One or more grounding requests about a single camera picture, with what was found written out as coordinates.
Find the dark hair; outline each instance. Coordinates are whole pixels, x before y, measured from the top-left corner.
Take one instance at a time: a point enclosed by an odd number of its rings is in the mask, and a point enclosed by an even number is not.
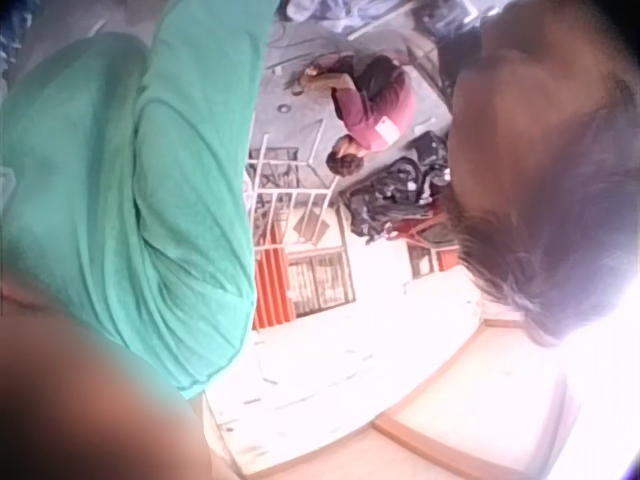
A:
[[[638,119],[590,117],[510,214],[469,216],[447,196],[479,288],[556,339],[611,313],[638,274]]]
[[[363,158],[352,153],[338,157],[336,152],[332,151],[327,156],[327,167],[329,168],[329,171],[339,177],[355,175],[362,170],[363,165]]]

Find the hand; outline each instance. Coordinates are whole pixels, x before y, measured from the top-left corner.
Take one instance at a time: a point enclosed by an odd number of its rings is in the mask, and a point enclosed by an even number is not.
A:
[[[300,77],[300,86],[304,89],[311,88],[313,85],[313,81],[315,80],[315,75],[309,75],[308,73],[304,73],[302,77]]]

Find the wall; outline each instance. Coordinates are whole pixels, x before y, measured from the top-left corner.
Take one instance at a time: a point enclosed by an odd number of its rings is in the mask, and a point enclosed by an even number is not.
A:
[[[449,370],[393,414],[460,452],[529,471],[554,411],[556,352],[517,328],[486,328]]]

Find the metal rack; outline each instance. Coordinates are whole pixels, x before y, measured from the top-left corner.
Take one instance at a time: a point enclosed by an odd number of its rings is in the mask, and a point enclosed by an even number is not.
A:
[[[247,169],[252,178],[249,218],[256,251],[315,243],[322,217],[338,183],[338,178],[335,177],[327,185],[313,166],[324,125],[325,122],[322,120],[306,161],[266,158],[268,133],[262,137],[258,158],[248,159]],[[304,181],[301,180],[303,178],[313,179],[316,185],[304,185]],[[305,207],[298,239],[293,243],[284,243],[292,211],[301,205]],[[311,236],[304,238],[302,233],[307,231],[310,217],[315,218],[315,224],[311,227]]]

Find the wooden beam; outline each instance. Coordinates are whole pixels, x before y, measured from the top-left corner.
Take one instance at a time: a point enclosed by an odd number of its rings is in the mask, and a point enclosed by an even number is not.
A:
[[[421,458],[468,480],[530,480],[525,472],[505,467],[445,445],[382,414],[373,428]]]

